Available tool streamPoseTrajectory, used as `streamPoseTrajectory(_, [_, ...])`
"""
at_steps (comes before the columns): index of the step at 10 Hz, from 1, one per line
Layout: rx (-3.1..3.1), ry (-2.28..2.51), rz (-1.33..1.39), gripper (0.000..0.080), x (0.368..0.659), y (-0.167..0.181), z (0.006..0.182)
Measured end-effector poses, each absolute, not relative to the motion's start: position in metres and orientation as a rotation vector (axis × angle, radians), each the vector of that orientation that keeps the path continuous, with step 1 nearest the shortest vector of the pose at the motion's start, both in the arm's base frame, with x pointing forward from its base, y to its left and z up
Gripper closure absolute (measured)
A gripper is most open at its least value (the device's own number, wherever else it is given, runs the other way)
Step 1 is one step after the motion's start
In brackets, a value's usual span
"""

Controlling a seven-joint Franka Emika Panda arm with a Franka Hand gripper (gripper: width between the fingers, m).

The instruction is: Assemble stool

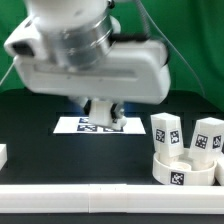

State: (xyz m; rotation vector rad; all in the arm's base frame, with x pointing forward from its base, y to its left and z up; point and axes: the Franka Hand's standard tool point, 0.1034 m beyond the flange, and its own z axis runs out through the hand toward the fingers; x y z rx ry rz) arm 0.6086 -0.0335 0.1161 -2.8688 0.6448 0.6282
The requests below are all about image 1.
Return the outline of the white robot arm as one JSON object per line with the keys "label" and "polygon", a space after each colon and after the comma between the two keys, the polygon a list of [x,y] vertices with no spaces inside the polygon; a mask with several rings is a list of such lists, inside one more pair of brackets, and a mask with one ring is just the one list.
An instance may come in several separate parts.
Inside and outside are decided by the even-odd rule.
{"label": "white robot arm", "polygon": [[27,18],[4,43],[24,85],[67,96],[90,121],[123,118],[125,102],[159,104],[170,88],[168,49],[147,31],[125,34],[119,0],[23,0]]}

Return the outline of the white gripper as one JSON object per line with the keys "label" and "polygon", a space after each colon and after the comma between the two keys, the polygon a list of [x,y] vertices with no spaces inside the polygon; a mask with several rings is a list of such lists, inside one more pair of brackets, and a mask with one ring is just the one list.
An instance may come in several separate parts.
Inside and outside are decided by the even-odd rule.
{"label": "white gripper", "polygon": [[[14,58],[24,85],[33,92],[70,96],[85,114],[88,98],[114,102],[159,104],[167,96],[171,78],[166,46],[155,40],[116,43],[97,66],[75,71],[31,58]],[[124,105],[110,109],[113,123],[126,122]]]}

